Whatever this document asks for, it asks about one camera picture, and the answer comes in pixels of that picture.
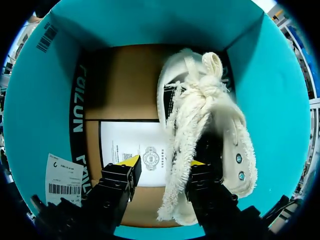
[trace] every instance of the paper label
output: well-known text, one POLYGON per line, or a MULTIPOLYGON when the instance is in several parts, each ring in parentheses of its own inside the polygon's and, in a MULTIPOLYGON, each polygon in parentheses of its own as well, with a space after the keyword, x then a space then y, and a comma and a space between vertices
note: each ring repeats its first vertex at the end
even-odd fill
POLYGON ((160 123, 103 121, 100 129, 103 167, 140 155, 138 187, 165 186, 167 137, 160 123))
POLYGON ((81 207, 84 166, 49 153, 45 172, 46 204, 58 205, 61 198, 81 207))

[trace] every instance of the brown cardboard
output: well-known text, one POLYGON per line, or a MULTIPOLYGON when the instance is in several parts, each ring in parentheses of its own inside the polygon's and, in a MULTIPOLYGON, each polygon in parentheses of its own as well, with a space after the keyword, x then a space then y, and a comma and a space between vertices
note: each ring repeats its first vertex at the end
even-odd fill
POLYGON ((113 47, 91 57, 85 119, 158 119, 157 84, 166 59, 181 49, 168 45, 113 47))
MULTIPOLYGON (((95 52, 86 81, 85 130, 92 185, 101 178, 99 120, 158 119, 157 84, 166 59, 181 49, 167 45, 133 45, 95 52)), ((137 187, 122 225, 176 227, 175 221, 157 221, 164 187, 137 187)))

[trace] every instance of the white slipper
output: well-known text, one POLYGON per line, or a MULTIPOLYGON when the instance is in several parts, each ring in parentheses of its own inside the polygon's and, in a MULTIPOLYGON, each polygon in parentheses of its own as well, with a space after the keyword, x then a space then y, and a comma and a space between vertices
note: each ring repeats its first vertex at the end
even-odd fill
POLYGON ((223 136, 223 184, 240 198, 254 189, 257 170, 253 146, 245 117, 222 83, 222 72, 215 53, 201 56, 189 49, 170 57, 161 72, 157 105, 169 150, 160 221, 175 219, 181 225, 198 222, 184 190, 197 142, 212 127, 223 136))

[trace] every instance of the logo emblem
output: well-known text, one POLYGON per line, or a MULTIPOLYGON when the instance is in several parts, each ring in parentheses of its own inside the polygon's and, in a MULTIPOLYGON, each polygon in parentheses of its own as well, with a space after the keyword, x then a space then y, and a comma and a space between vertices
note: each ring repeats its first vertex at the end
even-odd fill
POLYGON ((154 171, 157 168, 160 157, 157 154, 157 150, 155 147, 148 146, 145 149, 145 154, 143 154, 142 159, 145 164, 145 168, 149 171, 154 171))

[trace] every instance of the teal cardboard flap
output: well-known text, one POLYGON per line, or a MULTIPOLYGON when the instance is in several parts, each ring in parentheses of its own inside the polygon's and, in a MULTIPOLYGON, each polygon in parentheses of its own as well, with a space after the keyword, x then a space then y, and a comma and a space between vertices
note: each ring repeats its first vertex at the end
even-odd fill
POLYGON ((273 21, 259 23, 227 50, 237 104, 256 155, 257 186, 239 207, 261 214, 291 197, 307 159, 310 105, 298 60, 273 21))
POLYGON ((13 179, 34 213, 32 195, 46 202, 48 154, 71 161, 69 105, 79 52, 79 44, 49 14, 23 46, 8 85, 6 154, 13 179))
POLYGON ((62 0, 52 13, 90 51, 139 44, 222 51, 263 11, 250 0, 62 0))

